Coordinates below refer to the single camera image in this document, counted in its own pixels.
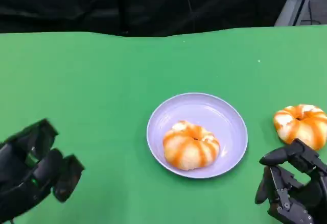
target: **white icing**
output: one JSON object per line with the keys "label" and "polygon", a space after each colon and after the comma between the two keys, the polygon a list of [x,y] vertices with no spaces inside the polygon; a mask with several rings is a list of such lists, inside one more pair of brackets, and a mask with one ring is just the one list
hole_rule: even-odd
{"label": "white icing", "polygon": [[199,167],[200,155],[196,147],[189,146],[180,159],[180,167],[184,170]]}
{"label": "white icing", "polygon": [[210,132],[207,131],[205,128],[202,128],[202,133],[203,133],[203,134],[208,134],[208,133],[210,133]]}
{"label": "white icing", "polygon": [[168,143],[166,144],[166,148],[176,150],[182,142],[183,138],[181,136],[175,136],[174,138],[168,141]]}
{"label": "white icing", "polygon": [[279,137],[285,141],[287,140],[289,134],[290,134],[290,131],[292,129],[292,126],[291,125],[285,125],[283,127],[281,127],[279,130],[278,130],[278,135]]}
{"label": "white icing", "polygon": [[301,127],[297,132],[297,137],[303,142],[313,142],[313,133],[311,128],[308,126]]}
{"label": "white icing", "polygon": [[308,112],[308,111],[319,112],[319,111],[321,111],[321,109],[316,108],[313,105],[303,105],[302,111],[303,111],[303,113]]}
{"label": "white icing", "polygon": [[173,125],[172,129],[174,131],[182,131],[186,129],[186,125],[184,125],[183,123],[176,123]]}
{"label": "white icing", "polygon": [[212,136],[212,135],[208,135],[208,136],[204,136],[203,138],[202,138],[202,141],[205,141],[206,139],[208,139],[208,140],[214,140],[214,137]]}
{"label": "white icing", "polygon": [[291,122],[294,118],[289,114],[279,114],[275,117],[275,119],[281,126],[285,126],[289,122]]}

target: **plate rim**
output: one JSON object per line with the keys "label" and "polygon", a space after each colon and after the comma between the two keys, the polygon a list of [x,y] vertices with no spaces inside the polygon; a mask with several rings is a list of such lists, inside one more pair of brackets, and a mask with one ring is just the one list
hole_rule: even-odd
{"label": "plate rim", "polygon": [[[166,104],[167,102],[169,102],[170,100],[176,98],[176,97],[179,97],[179,96],[184,96],[184,95],[204,95],[204,96],[210,96],[212,98],[215,98],[225,104],[227,104],[231,109],[233,109],[236,114],[239,116],[239,118],[241,119],[241,122],[244,126],[244,129],[245,129],[245,148],[242,152],[242,154],[240,155],[240,157],[235,161],[235,163],[233,165],[231,165],[228,169],[224,170],[223,172],[219,173],[219,174],[213,174],[213,175],[210,175],[210,176],[205,176],[205,177],[202,177],[202,176],[199,176],[199,177],[194,177],[194,176],[187,176],[187,175],[184,175],[183,173],[177,171],[177,169],[174,169],[174,168],[168,168],[166,165],[164,165],[158,158],[157,156],[154,154],[151,146],[150,146],[150,143],[149,143],[149,126],[150,126],[150,122],[151,120],[153,119],[155,113],[157,112],[157,110],[159,110],[164,104]],[[208,179],[208,178],[213,178],[213,177],[217,177],[217,176],[221,176],[223,174],[225,174],[226,172],[232,170],[234,167],[236,167],[240,161],[242,160],[242,158],[244,157],[246,151],[247,151],[247,146],[248,146],[248,131],[247,131],[247,127],[246,127],[246,124],[244,122],[244,119],[243,117],[241,116],[241,114],[231,105],[229,104],[228,102],[226,102],[225,100],[215,96],[215,95],[211,95],[211,94],[207,94],[207,93],[201,93],[201,92],[188,92],[188,93],[183,93],[183,94],[178,94],[178,95],[175,95],[175,96],[172,96],[171,98],[168,98],[167,100],[163,101],[152,113],[151,113],[151,116],[149,118],[149,121],[148,121],[148,124],[147,124],[147,143],[148,143],[148,147],[151,151],[151,154],[152,156],[167,170],[179,175],[179,176],[182,176],[182,177],[186,177],[186,178],[191,178],[191,179]]]}

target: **orange glaze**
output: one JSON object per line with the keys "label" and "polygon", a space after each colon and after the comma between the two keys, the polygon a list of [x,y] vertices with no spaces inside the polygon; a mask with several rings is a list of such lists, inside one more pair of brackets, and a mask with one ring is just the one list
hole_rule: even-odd
{"label": "orange glaze", "polygon": [[287,144],[298,138],[319,150],[326,143],[327,115],[316,106],[288,106],[275,113],[273,123],[279,137]]}
{"label": "orange glaze", "polygon": [[166,133],[163,147],[166,160],[183,170],[212,164],[220,149],[211,132],[187,121],[176,123]]}

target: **metal frame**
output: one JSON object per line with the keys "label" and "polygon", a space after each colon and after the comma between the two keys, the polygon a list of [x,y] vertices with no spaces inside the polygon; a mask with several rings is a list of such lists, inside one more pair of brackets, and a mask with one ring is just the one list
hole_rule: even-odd
{"label": "metal frame", "polygon": [[287,0],[275,26],[299,26],[309,0]]}

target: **green surface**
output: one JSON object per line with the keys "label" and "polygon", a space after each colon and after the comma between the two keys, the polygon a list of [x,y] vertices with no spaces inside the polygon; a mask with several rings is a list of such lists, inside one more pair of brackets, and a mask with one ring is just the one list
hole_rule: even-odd
{"label": "green surface", "polygon": [[[47,117],[60,133],[55,146],[86,167],[67,203],[50,196],[16,223],[277,223],[267,203],[254,204],[258,160],[281,146],[275,111],[299,103],[327,111],[326,36],[323,26],[169,38],[0,35],[0,138]],[[243,116],[249,147],[231,172],[189,180],[152,157],[148,119],[184,92],[219,96]]]}

